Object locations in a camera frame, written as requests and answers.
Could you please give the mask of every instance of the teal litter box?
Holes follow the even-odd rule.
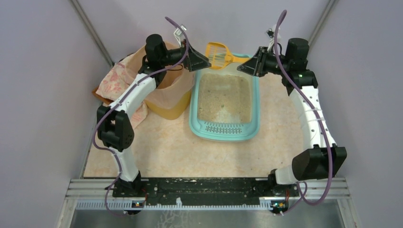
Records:
[[[231,63],[221,70],[203,69],[196,72],[189,111],[189,126],[195,135],[208,140],[234,142],[251,139],[258,133],[260,126],[259,78],[238,71],[237,66],[239,65],[239,63]],[[211,83],[215,78],[209,74],[226,76],[226,78],[221,77],[217,79],[217,83]],[[231,100],[228,100],[225,94],[224,96],[218,95],[225,93],[223,89],[227,87],[227,84],[223,84],[224,86],[220,86],[219,84],[227,83],[229,80],[228,75],[241,77],[237,77],[237,81],[231,79],[230,84],[231,86],[234,85],[232,88],[237,88],[240,85],[246,88],[245,81],[248,82],[249,92],[246,94],[250,99],[246,99],[245,97],[247,96],[238,93],[236,89],[232,89],[232,93],[229,93]],[[208,93],[205,92],[206,85],[210,86],[214,84],[214,89],[217,87],[219,89],[209,89]],[[223,100],[227,100],[228,102],[234,100],[235,104],[227,105],[227,109],[233,113],[228,114],[229,111],[224,111],[226,108]]]

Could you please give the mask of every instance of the beige marble surface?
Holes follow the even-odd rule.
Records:
[[[302,152],[302,131],[281,77],[266,75],[260,84],[260,130],[245,142],[212,142],[189,128],[189,108],[176,120],[150,111],[134,130],[132,144],[143,177],[264,177],[291,164]],[[92,147],[85,177],[114,177],[110,152]]]

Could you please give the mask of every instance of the yellow bin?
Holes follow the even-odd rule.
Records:
[[[167,49],[177,48],[168,42]],[[126,65],[128,82],[133,81],[142,65],[145,49],[142,47]],[[194,73],[177,66],[173,71],[167,71],[163,81],[146,98],[147,106],[160,117],[167,120],[178,118],[188,107],[194,85]]]

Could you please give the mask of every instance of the litter scoop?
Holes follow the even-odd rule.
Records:
[[[207,44],[205,56],[209,58],[211,63],[210,69],[220,70],[230,63],[245,63],[249,57],[241,58],[231,54],[227,46],[218,42],[210,42]]]

